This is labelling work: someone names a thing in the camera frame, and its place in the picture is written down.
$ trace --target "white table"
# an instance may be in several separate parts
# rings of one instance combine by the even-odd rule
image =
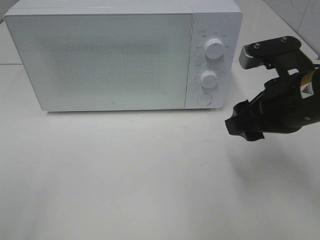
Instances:
[[[319,239],[320,124],[257,142],[225,127],[273,77],[235,61],[217,110],[46,113],[22,65],[1,65],[0,239]]]

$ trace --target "power level knob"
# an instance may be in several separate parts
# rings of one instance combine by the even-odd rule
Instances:
[[[225,52],[225,43],[220,38],[211,38],[204,44],[204,52],[208,59],[218,59]]]
[[[215,71],[205,71],[200,75],[200,81],[204,89],[212,89],[218,84],[218,77]]]

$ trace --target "white microwave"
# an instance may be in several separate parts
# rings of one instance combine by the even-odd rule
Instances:
[[[232,0],[20,0],[4,16],[44,111],[221,108]]]

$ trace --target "knob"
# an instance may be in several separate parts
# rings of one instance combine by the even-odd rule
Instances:
[[[218,84],[218,77],[214,71],[205,71],[200,75],[200,81],[204,89],[212,89]]]
[[[202,106],[209,106],[212,103],[212,96],[208,93],[205,93],[200,95],[196,101]]]
[[[208,59],[218,59],[225,51],[225,44],[219,38],[209,39],[204,44],[204,52]]]

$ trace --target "microwave door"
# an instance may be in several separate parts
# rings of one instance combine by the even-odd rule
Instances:
[[[185,107],[193,15],[28,15],[6,22],[45,111]]]

